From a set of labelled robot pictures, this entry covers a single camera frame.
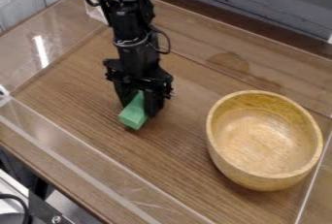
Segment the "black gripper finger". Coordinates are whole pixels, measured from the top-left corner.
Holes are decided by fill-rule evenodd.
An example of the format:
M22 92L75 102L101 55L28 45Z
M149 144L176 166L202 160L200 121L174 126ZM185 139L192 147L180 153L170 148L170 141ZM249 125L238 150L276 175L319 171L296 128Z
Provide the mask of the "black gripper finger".
M149 117L155 117L158 112L163 109L165 97L163 93L147 89L145 91L145 113Z
M114 89L115 89L115 93L118 95L121 104L123 107L126 107L131 103L134 97L138 94L137 86L133 85L131 83L125 83L117 80L114 82Z

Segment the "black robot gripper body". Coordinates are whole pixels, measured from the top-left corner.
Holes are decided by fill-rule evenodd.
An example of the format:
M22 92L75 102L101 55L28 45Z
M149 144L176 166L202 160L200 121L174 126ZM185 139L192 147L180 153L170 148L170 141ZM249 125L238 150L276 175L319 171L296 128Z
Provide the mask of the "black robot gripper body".
M159 66L159 44L157 39L118 40L113 43L117 47L119 58L106 59L106 78L113 82L118 80L131 83L138 90L155 90L163 93L166 99L172 98L173 76Z

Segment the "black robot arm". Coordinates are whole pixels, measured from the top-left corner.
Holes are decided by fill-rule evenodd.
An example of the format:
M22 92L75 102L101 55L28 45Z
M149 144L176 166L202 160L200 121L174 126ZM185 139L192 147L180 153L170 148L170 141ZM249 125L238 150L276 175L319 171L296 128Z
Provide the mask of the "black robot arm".
M103 61L106 78L123 106L138 93L143 94L147 116L157 116L165 101L172 98L173 76L159 65L161 56L172 50L159 46L163 31L153 25L154 6L150 0L85 0L103 12L113 29L115 58Z

